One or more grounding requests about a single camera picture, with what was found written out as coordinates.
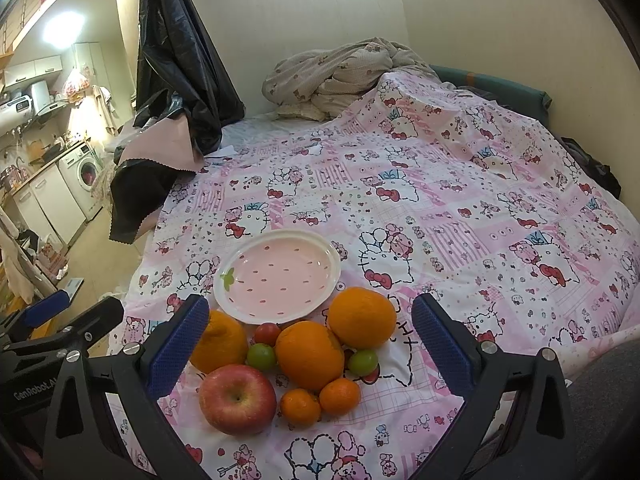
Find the screw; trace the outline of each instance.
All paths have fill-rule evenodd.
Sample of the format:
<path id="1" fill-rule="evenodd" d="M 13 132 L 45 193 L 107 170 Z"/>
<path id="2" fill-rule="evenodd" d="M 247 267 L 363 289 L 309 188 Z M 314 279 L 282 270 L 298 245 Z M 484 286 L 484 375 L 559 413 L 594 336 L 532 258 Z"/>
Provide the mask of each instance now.
<path id="1" fill-rule="evenodd" d="M 556 358 L 556 353 L 551 348 L 543 348 L 542 357 L 547 361 L 553 361 Z"/>
<path id="2" fill-rule="evenodd" d="M 80 352 L 78 350 L 72 350 L 66 355 L 66 360 L 70 363 L 75 363 L 80 358 Z"/>
<path id="3" fill-rule="evenodd" d="M 127 343 L 122 349 L 126 355 L 133 355 L 137 353 L 138 350 L 140 350 L 140 343 Z"/>
<path id="4" fill-rule="evenodd" d="M 482 341 L 480 348 L 485 354 L 495 354 L 498 351 L 498 345 L 493 341 Z"/>

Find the plate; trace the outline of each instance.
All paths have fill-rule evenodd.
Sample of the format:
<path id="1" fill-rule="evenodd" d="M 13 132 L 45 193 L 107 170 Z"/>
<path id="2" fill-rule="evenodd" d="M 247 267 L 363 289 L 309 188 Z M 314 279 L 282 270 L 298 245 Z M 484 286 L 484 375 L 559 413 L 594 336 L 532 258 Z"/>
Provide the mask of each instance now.
<path id="1" fill-rule="evenodd" d="M 252 237 L 226 258 L 213 293 L 245 323 L 285 323 L 306 316 L 334 291 L 340 255 L 320 235 L 276 229 Z"/>

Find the washing machine door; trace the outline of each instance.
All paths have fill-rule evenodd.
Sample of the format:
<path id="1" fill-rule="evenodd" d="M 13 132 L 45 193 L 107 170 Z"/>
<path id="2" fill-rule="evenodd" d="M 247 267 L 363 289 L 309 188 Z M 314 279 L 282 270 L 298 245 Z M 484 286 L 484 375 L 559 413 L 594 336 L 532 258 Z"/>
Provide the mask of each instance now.
<path id="1" fill-rule="evenodd" d="M 91 191 L 91 186 L 98 177 L 98 167 L 95 160 L 88 156 L 78 163 L 78 182 L 82 189 Z"/>

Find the beige quilt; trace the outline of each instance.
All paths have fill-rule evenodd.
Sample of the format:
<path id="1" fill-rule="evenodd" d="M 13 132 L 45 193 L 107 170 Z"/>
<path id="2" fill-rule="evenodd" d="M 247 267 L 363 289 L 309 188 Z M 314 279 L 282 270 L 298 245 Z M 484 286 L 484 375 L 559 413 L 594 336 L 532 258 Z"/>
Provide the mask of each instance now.
<path id="1" fill-rule="evenodd" d="M 316 121 L 337 117 L 393 69 L 418 71 L 438 80 L 413 50 L 383 38 L 333 50 L 308 50 L 279 62 L 262 84 L 262 94 L 280 105 L 277 113 Z"/>

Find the hello kitty bed sheet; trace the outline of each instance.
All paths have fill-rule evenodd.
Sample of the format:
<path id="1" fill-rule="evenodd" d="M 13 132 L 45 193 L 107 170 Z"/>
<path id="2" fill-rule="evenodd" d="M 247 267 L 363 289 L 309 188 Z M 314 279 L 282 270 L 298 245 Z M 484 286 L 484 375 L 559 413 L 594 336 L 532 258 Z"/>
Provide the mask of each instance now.
<path id="1" fill-rule="evenodd" d="M 378 369 L 358 380 L 359 406 L 306 431 L 280 414 L 251 438 L 213 430 L 198 407 L 202 375 L 188 365 L 159 405 L 212 478 L 409 477 L 461 405 L 412 327 L 422 292 L 478 341 L 555 347 L 567 374 L 638 336 L 640 226 L 625 206 L 537 121 L 396 71 L 336 120 L 253 140 L 176 183 L 110 352 L 144 340 L 191 293 L 215 306 L 220 260 L 279 228 L 330 240 L 342 263 L 336 289 L 385 294 L 397 329 Z M 324 322 L 327 304 L 309 317 Z M 294 387 L 270 378 L 278 397 Z M 115 400 L 113 412 L 135 462 L 151 470 Z"/>

